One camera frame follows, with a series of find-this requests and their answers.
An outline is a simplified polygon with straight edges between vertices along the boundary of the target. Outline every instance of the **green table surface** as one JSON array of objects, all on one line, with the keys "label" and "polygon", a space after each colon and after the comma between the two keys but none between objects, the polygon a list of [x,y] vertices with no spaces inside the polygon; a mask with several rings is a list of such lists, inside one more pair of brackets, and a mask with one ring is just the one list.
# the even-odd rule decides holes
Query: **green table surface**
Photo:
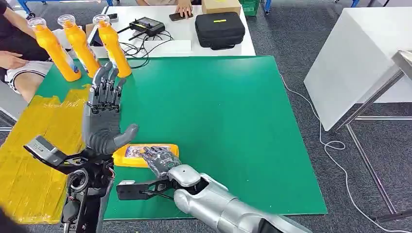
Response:
[{"label": "green table surface", "polygon": [[[142,62],[129,60],[131,66]],[[80,80],[68,83],[53,66],[37,94],[62,101],[71,88],[90,82],[83,71]],[[183,163],[258,209],[285,215],[327,213],[271,56],[151,58],[133,70],[123,89],[120,129],[131,123],[140,126],[133,143],[177,144]],[[148,168],[116,166],[115,171],[115,185],[155,179]],[[104,217],[190,216],[162,197],[120,201],[113,187]]]}]

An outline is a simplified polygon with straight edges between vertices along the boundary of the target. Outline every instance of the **blue chair leg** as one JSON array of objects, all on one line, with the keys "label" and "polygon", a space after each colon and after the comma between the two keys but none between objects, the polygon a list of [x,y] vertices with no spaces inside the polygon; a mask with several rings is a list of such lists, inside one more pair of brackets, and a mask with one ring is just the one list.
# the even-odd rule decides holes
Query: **blue chair leg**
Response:
[{"label": "blue chair leg", "polygon": [[356,7],[356,5],[359,3],[359,0],[353,0],[353,3],[350,7]]},{"label": "blue chair leg", "polygon": [[17,0],[17,1],[20,4],[20,6],[23,7],[23,10],[26,11],[27,14],[31,13],[31,11],[30,11],[29,7],[27,6],[25,0]]},{"label": "blue chair leg", "polygon": [[272,3],[272,0],[266,0],[266,3],[265,3],[265,14],[269,14],[269,12],[270,12],[270,5],[271,5],[271,3]]}]

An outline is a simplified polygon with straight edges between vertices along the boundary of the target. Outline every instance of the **bottle cap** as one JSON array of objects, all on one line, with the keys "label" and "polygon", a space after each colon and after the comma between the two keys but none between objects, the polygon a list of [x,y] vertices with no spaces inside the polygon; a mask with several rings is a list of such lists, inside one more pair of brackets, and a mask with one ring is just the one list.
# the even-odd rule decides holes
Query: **bottle cap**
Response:
[{"label": "bottle cap", "polygon": [[70,28],[76,25],[76,19],[72,15],[62,15],[57,19],[57,23],[63,28]]},{"label": "bottle cap", "polygon": [[43,18],[32,18],[27,23],[34,31],[42,31],[46,28],[46,21]]},{"label": "bottle cap", "polygon": [[97,25],[97,27],[107,27],[110,25],[110,19],[109,16],[100,14],[93,17],[93,23]]}]

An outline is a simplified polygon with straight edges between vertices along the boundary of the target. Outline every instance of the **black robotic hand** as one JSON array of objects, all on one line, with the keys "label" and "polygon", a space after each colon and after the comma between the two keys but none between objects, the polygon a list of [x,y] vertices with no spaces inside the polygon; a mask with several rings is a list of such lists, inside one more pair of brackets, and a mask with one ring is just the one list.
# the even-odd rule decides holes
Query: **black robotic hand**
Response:
[{"label": "black robotic hand", "polygon": [[82,135],[86,148],[66,155],[44,137],[37,136],[24,147],[44,164],[68,174],[67,196],[60,218],[64,233],[99,233],[110,189],[115,178],[112,154],[129,143],[138,126],[120,133],[120,98],[125,79],[115,87],[119,71],[106,63],[93,78],[83,114]]},{"label": "black robotic hand", "polygon": [[121,79],[115,87],[119,70],[115,68],[109,75],[111,68],[112,63],[108,62],[96,72],[83,115],[83,138],[97,155],[113,154],[133,140],[138,131],[137,124],[131,124],[120,133],[119,104],[126,79]]}]

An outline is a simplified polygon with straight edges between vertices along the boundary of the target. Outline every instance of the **orange bottle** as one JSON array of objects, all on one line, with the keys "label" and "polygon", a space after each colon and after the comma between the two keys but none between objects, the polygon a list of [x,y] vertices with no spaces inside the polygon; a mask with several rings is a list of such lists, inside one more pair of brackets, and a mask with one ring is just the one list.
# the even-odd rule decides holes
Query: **orange bottle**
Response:
[{"label": "orange bottle", "polygon": [[96,71],[100,68],[100,64],[87,43],[86,33],[77,27],[76,19],[72,15],[62,15],[57,19],[57,22],[63,26],[66,37],[87,74],[93,78]]},{"label": "orange bottle", "polygon": [[107,15],[96,15],[93,18],[93,23],[99,30],[100,39],[102,39],[103,45],[107,50],[107,55],[110,61],[113,63],[113,67],[119,69],[118,76],[124,78],[132,73],[129,64],[127,63],[126,56],[124,56],[123,50],[119,44],[119,36],[117,32],[110,26],[110,19]]},{"label": "orange bottle", "polygon": [[78,80],[81,77],[80,70],[57,37],[46,26],[46,21],[43,18],[32,18],[28,23],[36,35],[38,44],[46,50],[63,77],[69,82]]}]

